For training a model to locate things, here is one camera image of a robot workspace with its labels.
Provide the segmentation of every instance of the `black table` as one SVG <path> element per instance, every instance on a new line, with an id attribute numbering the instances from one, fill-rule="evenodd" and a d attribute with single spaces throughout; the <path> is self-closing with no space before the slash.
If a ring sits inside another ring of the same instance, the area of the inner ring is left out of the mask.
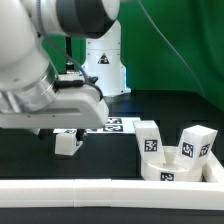
<path id="1" fill-rule="evenodd" d="M 217 129 L 213 146 L 224 161 L 224 113 L 191 92 L 133 91 L 108 103 L 110 116 L 155 120 L 163 145 L 176 146 L 193 125 Z M 55 134 L 45 140 L 25 130 L 0 130 L 0 179 L 141 179 L 134 135 L 89 134 L 73 156 L 54 155 Z M 0 223 L 223 223 L 224 211 L 137 208 L 0 209 Z"/>

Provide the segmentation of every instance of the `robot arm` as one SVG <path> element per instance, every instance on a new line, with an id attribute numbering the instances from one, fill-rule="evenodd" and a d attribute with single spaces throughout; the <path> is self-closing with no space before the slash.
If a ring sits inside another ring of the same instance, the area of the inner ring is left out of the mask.
<path id="1" fill-rule="evenodd" d="M 42 20 L 48 34 L 102 36 L 112 26 L 119 0 L 42 0 Z M 55 89 L 59 80 L 36 32 L 38 0 L 0 2 L 0 127 L 98 128 L 108 108 L 97 89 Z"/>

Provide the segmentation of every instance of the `cube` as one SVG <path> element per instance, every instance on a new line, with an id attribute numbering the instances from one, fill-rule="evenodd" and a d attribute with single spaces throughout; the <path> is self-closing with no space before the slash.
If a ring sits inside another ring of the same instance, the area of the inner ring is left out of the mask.
<path id="1" fill-rule="evenodd" d="M 77 142 L 76 130 L 63 130 L 56 136 L 55 154 L 72 156 L 81 147 Z"/>
<path id="2" fill-rule="evenodd" d="M 154 121 L 134 121 L 141 157 L 146 164 L 165 163 L 158 126 Z"/>
<path id="3" fill-rule="evenodd" d="M 205 165 L 217 130 L 196 125 L 183 130 L 174 164 L 188 170 Z"/>

